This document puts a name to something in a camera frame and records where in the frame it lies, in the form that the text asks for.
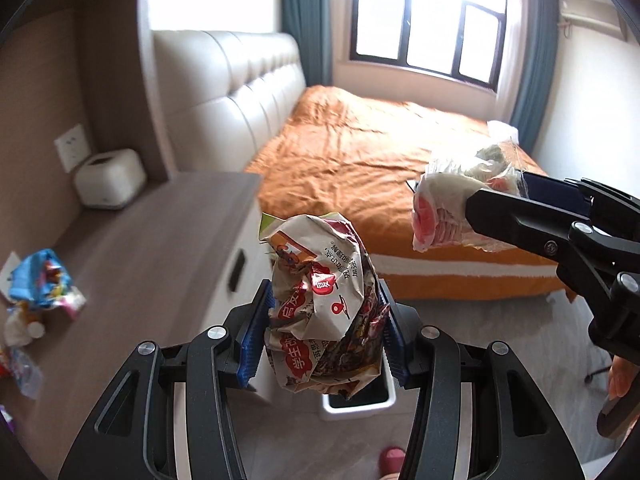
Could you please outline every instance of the mattress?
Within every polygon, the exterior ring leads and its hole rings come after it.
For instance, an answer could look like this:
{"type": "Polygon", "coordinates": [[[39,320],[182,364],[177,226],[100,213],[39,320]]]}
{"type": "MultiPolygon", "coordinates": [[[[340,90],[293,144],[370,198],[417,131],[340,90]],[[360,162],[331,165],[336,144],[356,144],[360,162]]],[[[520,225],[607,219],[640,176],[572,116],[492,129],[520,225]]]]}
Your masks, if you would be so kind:
{"type": "MultiPolygon", "coordinates": [[[[348,218],[397,299],[495,300],[564,288],[554,262],[520,249],[413,250],[406,181],[424,172],[434,150],[487,143],[484,121],[314,86],[245,171],[263,178],[258,198],[265,213],[335,211],[348,218]]],[[[519,148],[513,162],[543,173],[519,148]]]]}

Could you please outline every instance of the window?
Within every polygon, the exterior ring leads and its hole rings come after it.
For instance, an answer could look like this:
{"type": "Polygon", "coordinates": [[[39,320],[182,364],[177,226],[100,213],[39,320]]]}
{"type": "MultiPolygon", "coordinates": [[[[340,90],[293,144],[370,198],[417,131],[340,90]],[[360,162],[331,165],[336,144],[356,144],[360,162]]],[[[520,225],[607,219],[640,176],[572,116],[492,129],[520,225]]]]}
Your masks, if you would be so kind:
{"type": "Polygon", "coordinates": [[[353,0],[350,59],[495,90],[507,0],[353,0]]]}

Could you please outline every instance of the human hand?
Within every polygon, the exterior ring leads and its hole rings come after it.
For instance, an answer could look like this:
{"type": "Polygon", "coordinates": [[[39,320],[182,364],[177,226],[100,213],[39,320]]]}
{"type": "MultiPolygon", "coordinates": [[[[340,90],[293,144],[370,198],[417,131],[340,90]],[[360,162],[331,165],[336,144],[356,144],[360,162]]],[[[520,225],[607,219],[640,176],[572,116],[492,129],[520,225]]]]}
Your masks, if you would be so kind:
{"type": "MultiPolygon", "coordinates": [[[[617,399],[628,394],[631,383],[638,374],[639,367],[622,357],[615,356],[609,370],[609,399],[617,399]]],[[[631,433],[638,419],[629,425],[625,439],[631,433]]]]}

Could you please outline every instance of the white tissue box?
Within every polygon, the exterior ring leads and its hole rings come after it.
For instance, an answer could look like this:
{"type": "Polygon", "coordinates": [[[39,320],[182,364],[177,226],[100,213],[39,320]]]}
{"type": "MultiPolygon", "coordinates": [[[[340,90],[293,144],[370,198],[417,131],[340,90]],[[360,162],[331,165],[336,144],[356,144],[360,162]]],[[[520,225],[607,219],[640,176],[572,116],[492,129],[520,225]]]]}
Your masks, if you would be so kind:
{"type": "Polygon", "coordinates": [[[121,209],[142,190],[146,173],[133,150],[91,156],[78,170],[74,184],[87,207],[121,209]]]}

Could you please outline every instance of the tiled floor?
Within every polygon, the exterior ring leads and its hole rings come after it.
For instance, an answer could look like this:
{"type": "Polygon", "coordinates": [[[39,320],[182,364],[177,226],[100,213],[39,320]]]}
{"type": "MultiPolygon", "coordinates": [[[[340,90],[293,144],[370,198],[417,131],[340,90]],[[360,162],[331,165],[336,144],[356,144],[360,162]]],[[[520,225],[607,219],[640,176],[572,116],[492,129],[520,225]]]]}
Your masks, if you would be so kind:
{"type": "MultiPolygon", "coordinates": [[[[595,419],[605,397],[606,376],[590,386],[590,370],[608,363],[608,355],[589,342],[590,312],[584,300],[569,304],[563,293],[516,301],[417,301],[422,319],[456,340],[487,346],[510,344],[532,375],[574,445],[582,462],[614,449],[599,437],[595,419]]],[[[275,406],[230,400],[242,460],[248,478],[271,480],[376,480],[378,453],[391,444],[406,446],[417,393],[398,389],[387,412],[361,420],[323,422],[319,396],[281,391],[275,406]]],[[[456,478],[466,478],[470,445],[470,389],[463,387],[461,439],[456,478]]]]}

